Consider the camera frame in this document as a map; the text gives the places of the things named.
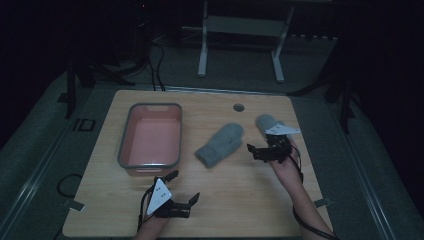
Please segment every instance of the black clamp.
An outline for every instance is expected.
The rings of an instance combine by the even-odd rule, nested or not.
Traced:
[[[287,135],[266,134],[268,148],[256,148],[247,144],[247,149],[253,154],[255,160],[278,161],[282,163],[292,153],[292,145]]]
[[[149,194],[153,193],[158,180],[160,179],[163,183],[166,183],[170,182],[177,176],[178,170],[171,172],[165,177],[155,177],[154,184],[146,190],[141,200],[140,214],[138,216],[138,229],[140,229],[141,225],[143,224],[143,217],[145,214],[143,211],[144,201]],[[188,201],[188,203],[176,203],[172,199],[169,199],[164,202],[159,208],[157,208],[151,215],[159,218],[189,218],[191,207],[197,203],[197,201],[199,200],[199,196],[200,193],[197,193]]]

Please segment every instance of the forearm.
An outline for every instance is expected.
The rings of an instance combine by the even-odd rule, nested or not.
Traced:
[[[333,232],[322,219],[303,185],[289,187],[286,189],[292,199],[293,207],[300,219],[302,219],[307,225],[334,236]],[[302,226],[300,227],[301,234],[304,239],[323,239],[319,235],[303,228]]]
[[[153,216],[151,219],[141,225],[137,235],[133,240],[154,240],[159,237],[169,218],[157,218]]]

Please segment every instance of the table leg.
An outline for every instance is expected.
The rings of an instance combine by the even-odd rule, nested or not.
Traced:
[[[275,50],[271,51],[272,63],[274,65],[275,78],[276,78],[276,81],[279,82],[279,83],[284,82],[284,75],[283,75],[283,70],[281,69],[281,62],[280,62],[280,53],[281,53],[281,50],[283,48],[284,40],[287,37],[287,32],[289,30],[290,21],[293,17],[293,13],[294,13],[294,7],[291,7],[288,11],[286,21],[284,22],[284,26],[283,26],[281,34],[280,34],[278,46]]]
[[[208,1],[203,1],[203,28],[202,28],[202,49],[200,51],[199,70],[197,75],[199,77],[206,76],[206,63],[208,60]]]

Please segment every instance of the hand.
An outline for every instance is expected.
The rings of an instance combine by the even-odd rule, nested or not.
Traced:
[[[296,143],[292,139],[289,140],[290,144],[297,149]],[[293,149],[290,156],[296,161],[296,164],[298,164],[299,156],[295,149]],[[269,164],[284,188],[287,189],[302,185],[302,180],[300,179],[296,165],[291,159],[289,159],[289,157],[287,157],[281,164],[278,163],[278,161],[269,161]]]

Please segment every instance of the black cable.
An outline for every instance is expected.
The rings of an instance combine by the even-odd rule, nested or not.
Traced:
[[[58,183],[57,183],[57,185],[56,185],[56,190],[57,190],[57,192],[61,195],[61,196],[64,196],[64,197],[68,197],[68,198],[73,198],[73,197],[75,197],[75,194],[66,194],[66,193],[64,193],[63,191],[62,191],[62,189],[61,189],[61,185],[62,185],[62,183],[66,180],[66,179],[68,179],[68,178],[70,178],[70,177],[78,177],[78,178],[80,178],[80,179],[82,179],[82,176],[80,175],[80,174],[77,174],[77,173],[72,173],[72,174],[68,174],[68,175],[66,175],[65,177],[63,177]]]
[[[161,47],[161,46],[159,46],[158,44],[152,44],[152,46],[154,46],[154,47],[157,47],[157,48],[159,48],[160,49],[160,51],[161,51],[161,57],[160,57],[160,59],[159,59],[159,62],[158,62],[158,66],[156,67],[156,77],[158,78],[158,82],[159,82],[159,85],[160,85],[160,87],[161,87],[161,89],[162,89],[162,91],[166,91],[166,89],[165,89],[165,86],[163,85],[163,83],[162,83],[162,81],[161,81],[161,79],[160,79],[160,75],[159,75],[159,68],[160,68],[160,65],[162,64],[162,60],[163,60],[163,57],[164,57],[164,55],[165,55],[165,51],[163,50],[163,48]]]
[[[80,174],[77,174],[77,173],[68,174],[65,177],[63,177],[62,179],[60,179],[60,181],[57,183],[56,191],[63,197],[74,198],[75,194],[66,194],[62,191],[62,188],[61,188],[62,183],[70,177],[78,177],[78,178],[82,179],[82,175],[80,175]],[[56,232],[56,234],[53,237],[53,240],[56,240],[59,237],[60,233],[62,233],[63,226],[64,225],[62,225],[62,227],[60,227],[60,229]]]
[[[163,48],[161,46],[157,45],[157,44],[152,44],[152,46],[158,47],[161,50],[161,53],[162,53],[156,69],[153,67],[153,64],[152,64],[152,61],[150,60],[150,57],[147,57],[147,62],[149,64],[151,75],[152,75],[153,90],[156,91],[156,83],[155,83],[155,76],[156,76],[161,90],[165,92],[166,88],[165,88],[165,85],[162,83],[162,80],[161,80],[160,74],[159,74],[159,69],[160,69],[160,66],[162,64],[162,60],[163,60],[163,57],[165,55],[165,52],[164,52]]]
[[[150,70],[152,71],[152,86],[153,86],[153,90],[156,91],[154,70],[153,70],[152,62],[150,61],[150,58],[149,57],[147,57],[147,62],[149,63]]]
[[[299,215],[297,215],[297,213],[296,213],[296,211],[294,210],[294,207],[293,207],[293,215],[294,215],[294,218],[296,219],[296,221],[302,226],[302,227],[304,227],[305,229],[307,229],[307,230],[309,230],[309,231],[311,231],[311,232],[313,232],[313,233],[315,233],[316,235],[318,235],[318,236],[320,236],[320,237],[323,237],[323,238],[325,238],[325,239],[330,239],[330,240],[340,240],[340,238],[338,238],[338,237],[336,237],[336,236],[333,236],[333,235],[330,235],[330,234],[328,234],[328,233],[326,233],[326,232],[323,232],[323,231],[321,231],[321,230],[318,230],[318,229],[316,229],[316,228],[314,228],[314,227],[312,227],[312,226],[310,226],[310,225],[308,225],[307,223],[305,223],[300,217],[299,217]]]
[[[147,222],[152,216],[150,216],[148,219],[143,221],[143,216],[144,216],[144,201],[146,200],[146,197],[153,191],[154,189],[154,185],[151,186],[149,189],[147,189],[147,191],[143,194],[143,197],[141,198],[141,204],[140,204],[140,215],[138,215],[138,227],[137,227],[137,231],[140,230],[141,225],[143,225],[143,223]]]

